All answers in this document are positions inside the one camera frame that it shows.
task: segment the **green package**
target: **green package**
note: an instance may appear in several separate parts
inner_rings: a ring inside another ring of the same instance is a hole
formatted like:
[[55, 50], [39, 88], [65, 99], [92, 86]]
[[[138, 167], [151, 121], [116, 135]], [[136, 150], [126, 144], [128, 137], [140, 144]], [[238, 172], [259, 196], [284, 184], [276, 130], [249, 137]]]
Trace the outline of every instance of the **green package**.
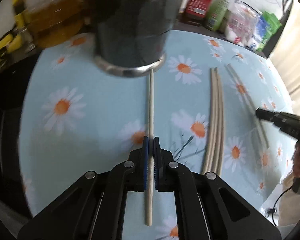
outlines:
[[277, 30], [282, 25], [281, 22], [274, 15], [274, 13], [270, 14], [267, 11], [265, 11], [262, 14], [262, 17], [266, 20], [266, 22], [268, 23], [268, 26], [266, 27], [266, 33], [263, 36], [263, 39], [262, 39], [257, 51], [262, 51], [263, 50], [265, 45], [268, 43], [269, 39], [277, 32]]

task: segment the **bottle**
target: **bottle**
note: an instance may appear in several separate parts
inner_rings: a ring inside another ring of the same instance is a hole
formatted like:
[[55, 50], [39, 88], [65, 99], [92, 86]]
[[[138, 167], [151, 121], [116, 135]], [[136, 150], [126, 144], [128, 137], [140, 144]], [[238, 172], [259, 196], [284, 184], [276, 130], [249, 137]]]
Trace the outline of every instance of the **bottle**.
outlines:
[[68, 40], [83, 26], [80, 0], [25, 0], [25, 5], [28, 30], [41, 48]]
[[202, 23], [212, 0], [189, 0], [185, 10], [185, 22]]
[[205, 27], [211, 31], [219, 29], [222, 19], [231, 0], [215, 0], [211, 5], [205, 20]]

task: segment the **plastic bag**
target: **plastic bag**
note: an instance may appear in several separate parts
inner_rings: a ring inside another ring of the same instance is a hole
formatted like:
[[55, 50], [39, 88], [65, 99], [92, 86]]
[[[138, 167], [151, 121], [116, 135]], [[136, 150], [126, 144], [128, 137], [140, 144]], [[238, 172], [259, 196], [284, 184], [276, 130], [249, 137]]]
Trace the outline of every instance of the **plastic bag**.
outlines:
[[227, 22], [226, 39], [234, 44], [244, 47], [252, 37], [260, 14], [241, 1], [235, 1]]
[[253, 31], [252, 37], [247, 44], [250, 49], [255, 51], [259, 48], [260, 43], [266, 34], [267, 27], [268, 27], [267, 21], [264, 19], [263, 16], [261, 16], [259, 18], [259, 21], [258, 21], [254, 31]]

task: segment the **black cable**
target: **black cable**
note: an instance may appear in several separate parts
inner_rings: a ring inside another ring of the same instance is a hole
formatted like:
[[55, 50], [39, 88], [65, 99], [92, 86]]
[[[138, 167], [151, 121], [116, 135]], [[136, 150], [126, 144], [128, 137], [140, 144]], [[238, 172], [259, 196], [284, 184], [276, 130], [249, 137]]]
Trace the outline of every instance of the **black cable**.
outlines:
[[[290, 188], [287, 188], [284, 192], [281, 193], [281, 195], [277, 198], [277, 200], [275, 201], [274, 205], [273, 205], [273, 209], [275, 210], [275, 205], [277, 204], [278, 200], [283, 196], [284, 193], [286, 193], [287, 191], [289, 191], [290, 189], [292, 189], [292, 186]], [[273, 212], [271, 214], [272, 216], [272, 222], [275, 226], [277, 226], [274, 222], [274, 219], [273, 219]]]

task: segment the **metal rim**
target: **metal rim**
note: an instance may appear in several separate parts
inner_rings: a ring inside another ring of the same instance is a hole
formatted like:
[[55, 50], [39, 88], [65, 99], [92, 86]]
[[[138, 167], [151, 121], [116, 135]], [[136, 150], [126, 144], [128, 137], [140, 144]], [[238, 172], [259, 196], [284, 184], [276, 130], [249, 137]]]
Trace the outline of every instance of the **metal rim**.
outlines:
[[120, 77], [141, 77], [146, 76], [150, 74], [150, 70], [153, 69], [154, 72], [159, 70], [164, 61], [165, 61], [166, 55], [163, 54], [158, 61], [141, 67], [120, 67], [113, 65], [106, 60], [104, 60], [101, 56], [97, 55], [95, 56], [95, 63], [96, 65], [101, 68], [103, 71], [114, 75], [114, 76], [120, 76]]

